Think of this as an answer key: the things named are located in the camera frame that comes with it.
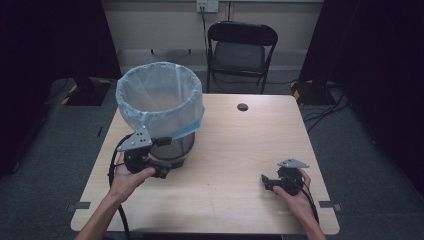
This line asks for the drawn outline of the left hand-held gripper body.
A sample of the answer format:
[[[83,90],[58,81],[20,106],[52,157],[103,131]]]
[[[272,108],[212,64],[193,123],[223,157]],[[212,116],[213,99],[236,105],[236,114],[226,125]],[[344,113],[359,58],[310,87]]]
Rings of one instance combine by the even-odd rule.
[[[129,172],[135,174],[149,167],[168,168],[164,163],[154,160],[149,155],[155,139],[158,138],[152,138],[147,127],[142,126],[118,144],[116,151],[124,153],[124,163]]]

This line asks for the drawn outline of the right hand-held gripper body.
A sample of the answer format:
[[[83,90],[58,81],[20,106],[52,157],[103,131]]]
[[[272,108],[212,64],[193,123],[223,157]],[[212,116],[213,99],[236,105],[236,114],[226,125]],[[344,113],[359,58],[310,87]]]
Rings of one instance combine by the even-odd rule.
[[[291,196],[297,195],[303,188],[303,177],[299,169],[308,168],[309,165],[294,158],[289,158],[278,162],[277,166],[279,167],[277,174],[281,181],[280,187]]]

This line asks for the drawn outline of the metal mesh trash bin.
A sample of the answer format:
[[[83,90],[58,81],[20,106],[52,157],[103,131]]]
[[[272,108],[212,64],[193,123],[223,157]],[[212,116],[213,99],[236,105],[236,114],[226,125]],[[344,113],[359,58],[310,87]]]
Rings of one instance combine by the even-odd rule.
[[[163,137],[154,140],[149,155],[156,161],[164,163],[174,159],[181,159],[192,150],[195,142],[195,133],[180,138]]]

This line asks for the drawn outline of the translucent plastic bin bag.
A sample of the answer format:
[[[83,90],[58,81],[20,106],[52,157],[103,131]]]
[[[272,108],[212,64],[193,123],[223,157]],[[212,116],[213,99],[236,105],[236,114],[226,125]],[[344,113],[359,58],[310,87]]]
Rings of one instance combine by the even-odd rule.
[[[155,62],[130,69],[117,82],[120,113],[133,129],[153,138],[178,139],[200,128],[205,107],[202,83],[190,69]]]

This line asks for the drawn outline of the person's right hand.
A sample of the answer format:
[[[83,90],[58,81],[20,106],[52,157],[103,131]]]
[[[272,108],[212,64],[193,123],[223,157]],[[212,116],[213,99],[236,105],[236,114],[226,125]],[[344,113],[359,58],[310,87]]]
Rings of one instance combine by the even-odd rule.
[[[311,178],[303,169],[299,169],[299,172],[302,175],[304,184],[302,185],[302,190],[297,195],[292,196],[279,186],[274,186],[273,191],[286,202],[289,209],[301,223],[316,223],[312,208],[313,200],[309,190]]]

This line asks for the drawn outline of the person's left hand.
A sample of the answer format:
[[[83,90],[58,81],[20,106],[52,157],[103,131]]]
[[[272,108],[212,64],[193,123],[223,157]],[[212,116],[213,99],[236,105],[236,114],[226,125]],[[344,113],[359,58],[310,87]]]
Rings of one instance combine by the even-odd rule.
[[[135,174],[129,172],[124,163],[124,154],[120,153],[114,168],[112,186],[106,198],[113,204],[125,202],[134,190],[155,172],[156,170],[151,167]]]

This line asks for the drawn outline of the grey tape strip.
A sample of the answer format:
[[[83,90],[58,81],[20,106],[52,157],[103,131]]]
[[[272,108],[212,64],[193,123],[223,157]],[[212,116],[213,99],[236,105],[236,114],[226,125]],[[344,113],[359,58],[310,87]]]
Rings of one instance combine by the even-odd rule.
[[[75,212],[78,209],[89,209],[91,202],[76,202],[68,204],[66,207],[67,212]]]
[[[334,211],[339,212],[342,210],[342,205],[339,203],[333,203],[332,201],[320,201],[319,206],[321,208],[332,208]]]

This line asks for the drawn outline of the black stand base striped tape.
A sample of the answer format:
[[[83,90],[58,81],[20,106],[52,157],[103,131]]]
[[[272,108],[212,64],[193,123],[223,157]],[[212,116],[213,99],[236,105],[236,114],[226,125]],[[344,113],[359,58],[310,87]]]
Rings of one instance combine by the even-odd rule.
[[[334,105],[332,97],[326,84],[319,85],[314,81],[300,82],[293,80],[290,84],[292,95],[300,105]]]
[[[110,80],[77,77],[75,85],[62,100],[62,105],[68,106],[101,106],[109,88]]]

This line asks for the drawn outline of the black folding chair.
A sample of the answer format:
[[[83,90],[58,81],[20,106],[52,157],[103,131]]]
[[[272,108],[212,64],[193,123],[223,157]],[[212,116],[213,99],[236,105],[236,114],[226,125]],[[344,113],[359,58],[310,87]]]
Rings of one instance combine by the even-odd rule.
[[[207,31],[207,81],[210,91],[215,74],[257,78],[264,93],[268,72],[279,37],[264,24],[221,21]]]

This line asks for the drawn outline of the dark curtain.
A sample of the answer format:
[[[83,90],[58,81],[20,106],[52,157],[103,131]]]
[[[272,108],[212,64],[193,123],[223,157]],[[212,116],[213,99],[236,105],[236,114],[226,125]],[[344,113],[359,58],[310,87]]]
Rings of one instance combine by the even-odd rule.
[[[102,0],[0,0],[0,179],[63,78],[121,76]]]
[[[424,0],[324,0],[299,80],[342,84],[424,197]]]

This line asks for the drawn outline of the white wall outlet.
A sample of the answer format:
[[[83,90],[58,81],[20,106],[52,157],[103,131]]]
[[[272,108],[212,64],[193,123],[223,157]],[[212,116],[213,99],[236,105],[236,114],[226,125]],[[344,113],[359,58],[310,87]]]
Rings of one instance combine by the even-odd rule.
[[[196,0],[196,11],[199,13],[217,13],[218,10],[218,0]]]

